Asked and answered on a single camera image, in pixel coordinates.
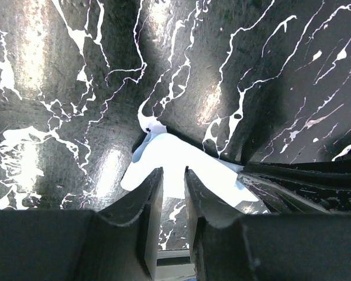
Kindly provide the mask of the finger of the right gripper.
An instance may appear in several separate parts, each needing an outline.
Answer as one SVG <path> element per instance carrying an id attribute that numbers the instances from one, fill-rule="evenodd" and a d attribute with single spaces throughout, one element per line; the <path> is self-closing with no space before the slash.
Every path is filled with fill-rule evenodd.
<path id="1" fill-rule="evenodd" d="M 238 180 L 272 213 L 351 213 L 351 159 L 249 163 Z"/>

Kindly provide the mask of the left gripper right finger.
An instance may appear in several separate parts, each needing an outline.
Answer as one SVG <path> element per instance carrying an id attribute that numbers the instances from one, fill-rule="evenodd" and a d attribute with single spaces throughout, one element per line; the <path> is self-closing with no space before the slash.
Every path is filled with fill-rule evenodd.
<path id="1" fill-rule="evenodd" d="M 351 214 L 246 215 L 184 183 L 198 280 L 351 280 Z"/>

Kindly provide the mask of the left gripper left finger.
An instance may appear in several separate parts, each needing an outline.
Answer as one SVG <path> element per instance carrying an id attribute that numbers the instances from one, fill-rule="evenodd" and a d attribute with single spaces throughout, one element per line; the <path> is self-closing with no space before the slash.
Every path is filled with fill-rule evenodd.
<path id="1" fill-rule="evenodd" d="M 163 170 L 101 211 L 0 210 L 0 280 L 153 280 Z"/>

